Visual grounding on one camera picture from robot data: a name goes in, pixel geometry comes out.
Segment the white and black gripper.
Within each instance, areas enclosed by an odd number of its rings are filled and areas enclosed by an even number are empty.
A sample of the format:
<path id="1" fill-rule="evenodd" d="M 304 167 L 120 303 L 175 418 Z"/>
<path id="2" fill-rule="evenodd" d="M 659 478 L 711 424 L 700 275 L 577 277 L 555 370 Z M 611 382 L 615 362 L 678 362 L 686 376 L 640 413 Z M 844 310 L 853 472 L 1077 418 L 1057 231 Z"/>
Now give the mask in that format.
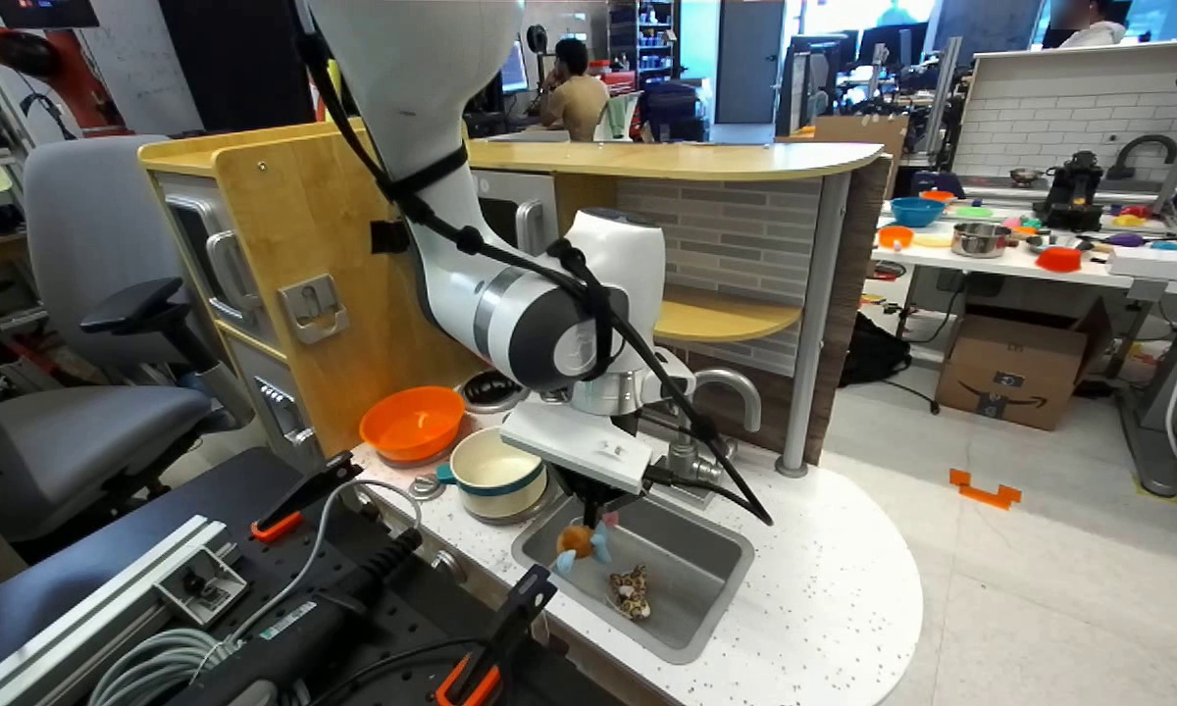
<path id="1" fill-rule="evenodd" d="M 665 455 L 651 437 L 632 437 L 608 417 L 559 399 L 520 399 L 499 424 L 499 437 L 598 485 L 640 494 L 648 472 Z"/>

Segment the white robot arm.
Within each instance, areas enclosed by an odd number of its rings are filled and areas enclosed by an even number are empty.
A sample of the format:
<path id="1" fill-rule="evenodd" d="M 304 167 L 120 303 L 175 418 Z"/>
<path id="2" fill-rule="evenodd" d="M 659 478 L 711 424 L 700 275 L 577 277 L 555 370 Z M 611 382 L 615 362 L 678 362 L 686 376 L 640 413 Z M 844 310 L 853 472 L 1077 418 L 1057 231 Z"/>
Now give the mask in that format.
<path id="1" fill-rule="evenodd" d="M 468 103 L 502 72 L 517 0 L 302 0 L 309 39 L 342 65 L 381 196 L 406 227 L 422 310 L 468 353 L 525 390 L 502 441 L 618 494 L 644 494 L 664 444 L 618 418 L 665 392 L 656 362 L 665 241 L 588 212 L 540 254 L 481 217 Z"/>

